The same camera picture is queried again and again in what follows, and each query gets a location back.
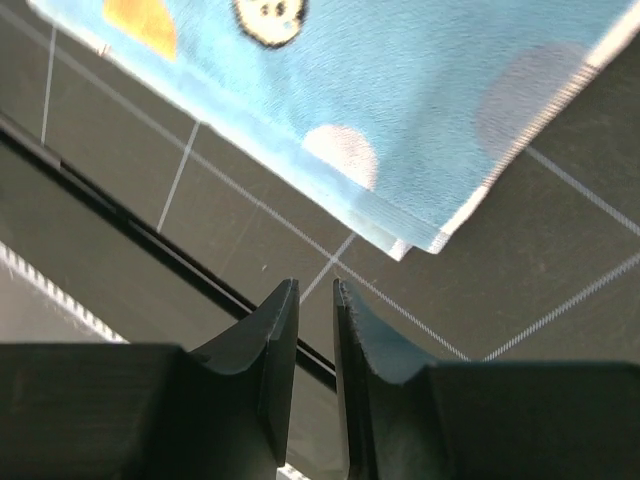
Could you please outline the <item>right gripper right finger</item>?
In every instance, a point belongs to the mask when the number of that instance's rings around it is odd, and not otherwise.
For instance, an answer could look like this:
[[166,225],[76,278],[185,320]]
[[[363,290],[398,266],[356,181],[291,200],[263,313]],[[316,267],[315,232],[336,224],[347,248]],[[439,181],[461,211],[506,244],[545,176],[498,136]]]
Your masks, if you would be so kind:
[[639,369],[439,360],[333,284],[350,479],[635,479]]

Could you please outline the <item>colourful patterned towel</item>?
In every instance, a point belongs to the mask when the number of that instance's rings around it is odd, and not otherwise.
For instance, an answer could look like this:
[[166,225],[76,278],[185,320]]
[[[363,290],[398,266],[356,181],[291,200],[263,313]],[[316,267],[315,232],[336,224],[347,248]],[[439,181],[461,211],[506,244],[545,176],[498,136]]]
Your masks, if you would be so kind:
[[394,259],[436,254],[635,1],[36,1]]

